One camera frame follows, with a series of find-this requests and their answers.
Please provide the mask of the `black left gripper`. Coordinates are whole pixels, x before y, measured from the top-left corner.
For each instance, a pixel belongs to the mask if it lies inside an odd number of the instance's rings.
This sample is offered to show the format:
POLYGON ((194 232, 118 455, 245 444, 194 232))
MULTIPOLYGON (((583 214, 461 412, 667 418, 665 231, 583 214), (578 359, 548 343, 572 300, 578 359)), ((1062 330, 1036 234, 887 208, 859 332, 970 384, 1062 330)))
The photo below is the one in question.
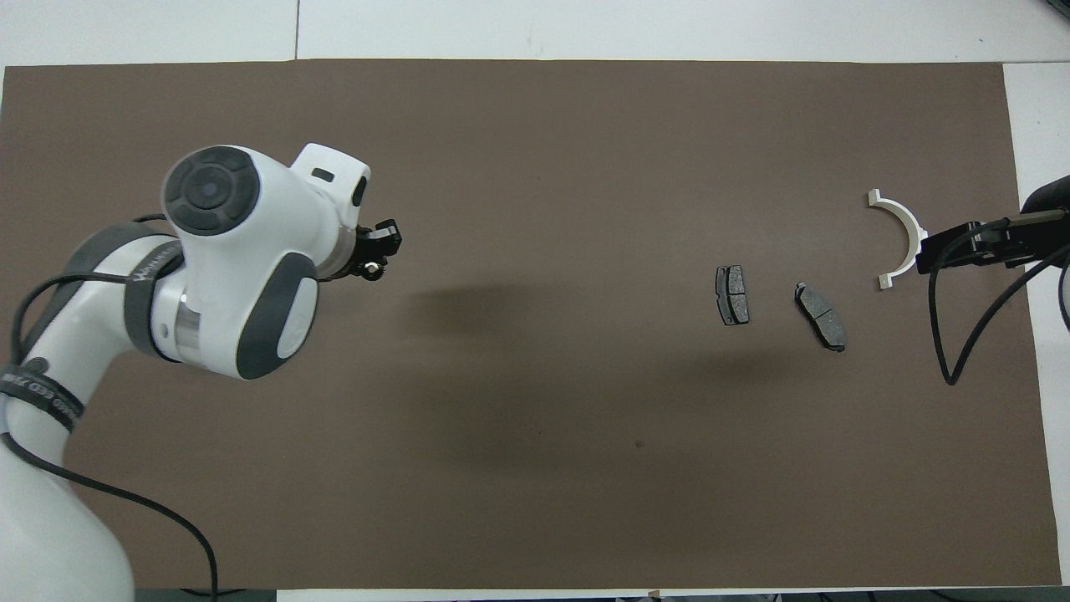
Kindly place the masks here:
POLYGON ((402 243, 399 225, 395 220, 378 222, 374 227, 360 226, 356 229, 353 277, 367 277, 367 262, 386 262, 397 254, 402 243))

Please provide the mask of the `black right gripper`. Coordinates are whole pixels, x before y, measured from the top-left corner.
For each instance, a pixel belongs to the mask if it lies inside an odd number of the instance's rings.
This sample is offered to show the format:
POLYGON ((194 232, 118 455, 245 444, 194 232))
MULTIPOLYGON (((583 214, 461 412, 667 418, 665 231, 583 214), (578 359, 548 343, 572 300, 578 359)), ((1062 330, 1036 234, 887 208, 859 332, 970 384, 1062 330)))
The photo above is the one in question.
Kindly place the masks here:
POLYGON ((990 222, 963 222, 959 226, 937 232, 936 235, 924 237, 920 243, 920 251, 915 256, 915 269, 918 274, 928 275, 936 266, 937 259, 949 248, 941 267, 944 269, 966 266, 985 266, 985 264, 1002 263, 1006 269, 1012 269, 1036 262, 1038 254, 1028 250, 1020 240, 1012 235, 1010 228, 990 227, 990 222))

